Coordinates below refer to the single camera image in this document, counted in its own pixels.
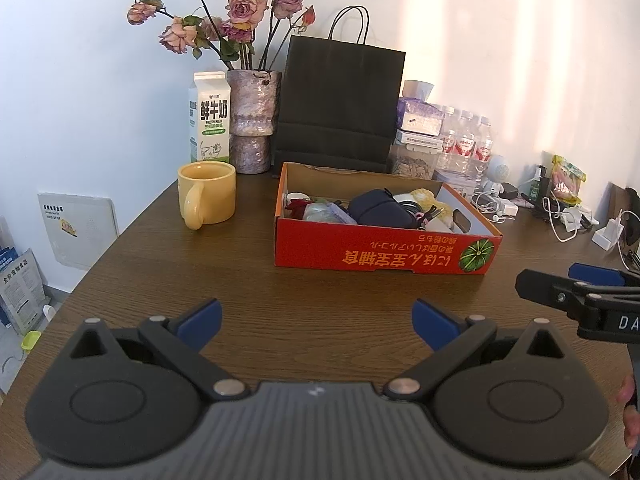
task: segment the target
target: bag handle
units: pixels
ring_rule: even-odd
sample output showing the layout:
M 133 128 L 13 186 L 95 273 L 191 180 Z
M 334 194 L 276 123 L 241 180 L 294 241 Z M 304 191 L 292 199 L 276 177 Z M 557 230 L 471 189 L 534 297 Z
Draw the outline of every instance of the bag handle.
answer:
M 367 43 L 367 35 L 369 34 L 369 11 L 367 10 L 367 7 L 364 7 L 364 6 L 361 6 L 361 5 L 345 7 L 343 10 L 338 12 L 337 16 L 334 19 L 334 22 L 331 25 L 331 30 L 329 31 L 329 38 L 328 38 L 329 40 L 332 40 L 334 38 L 335 26 L 342 19 L 342 17 L 352 9 L 355 9 L 360 13 L 360 19 L 362 20 L 362 25 L 360 26 L 360 33 L 358 34 L 358 39 L 356 40 L 356 44 L 360 43 L 360 38 L 362 37 L 362 31 L 363 30 L 364 30 L 364 38 L 362 38 L 362 44 Z M 364 24 L 365 23 L 364 14 L 362 13 L 362 10 L 364 10 L 364 12 L 367 15 L 367 27 L 366 28 L 365 28 L 365 24 Z

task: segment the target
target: red cardboard box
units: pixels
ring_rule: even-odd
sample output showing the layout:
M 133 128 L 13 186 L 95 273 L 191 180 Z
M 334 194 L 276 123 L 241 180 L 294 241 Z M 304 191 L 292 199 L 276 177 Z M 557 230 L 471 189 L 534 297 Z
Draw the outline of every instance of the red cardboard box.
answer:
M 371 189 L 430 190 L 454 211 L 453 232 L 435 233 L 364 225 L 324 224 L 288 218 L 286 196 L 349 201 Z M 314 168 L 285 162 L 275 211 L 275 264 L 303 269 L 410 269 L 420 274 L 484 274 L 502 234 L 449 185 L 365 171 Z

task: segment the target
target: white wall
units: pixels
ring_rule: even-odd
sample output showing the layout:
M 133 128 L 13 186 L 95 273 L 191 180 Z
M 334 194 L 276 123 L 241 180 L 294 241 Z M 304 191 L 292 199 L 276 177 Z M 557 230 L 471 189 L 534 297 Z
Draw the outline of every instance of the white wall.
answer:
M 163 1 L 182 16 L 199 6 Z M 83 273 L 55 261 L 36 193 L 110 197 L 124 230 L 188 160 L 192 73 L 222 69 L 209 53 L 196 62 L 158 45 L 164 16 L 128 25 L 131 2 L 0 0 L 0 153 L 17 168 L 0 186 L 0 212 L 18 248 L 31 246 L 46 281 L 64 290 Z M 224 0 L 208 3 L 224 13 Z M 369 7 L 369 43 L 405 50 L 406 78 L 434 83 L 434 102 L 492 118 L 512 182 L 546 150 L 587 172 L 590 205 L 609 182 L 640 185 L 640 0 L 304 3 L 318 14 L 315 36 L 343 6 Z M 355 38 L 355 21 L 338 38 Z

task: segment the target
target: metal pin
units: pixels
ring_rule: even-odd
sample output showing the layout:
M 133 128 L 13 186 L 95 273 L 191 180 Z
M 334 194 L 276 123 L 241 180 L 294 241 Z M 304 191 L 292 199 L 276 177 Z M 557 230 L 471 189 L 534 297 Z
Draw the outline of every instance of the metal pin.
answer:
M 389 383 L 389 390 L 398 395 L 411 395 L 420 390 L 420 383 L 411 377 L 398 377 Z
M 213 391 L 222 396 L 236 396 L 244 390 L 244 383 L 238 379 L 222 379 L 213 385 Z

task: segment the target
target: human hand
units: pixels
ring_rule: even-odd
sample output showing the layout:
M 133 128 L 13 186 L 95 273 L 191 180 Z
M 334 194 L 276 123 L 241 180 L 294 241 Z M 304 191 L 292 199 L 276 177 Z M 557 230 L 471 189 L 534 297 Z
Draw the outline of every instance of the human hand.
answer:
M 620 391 L 616 395 L 616 402 L 623 406 L 634 396 L 636 382 L 633 375 L 626 376 L 620 386 Z M 629 449 L 636 447 L 638 436 L 640 435 L 640 413 L 636 407 L 630 404 L 622 414 L 622 423 L 625 425 L 625 446 Z

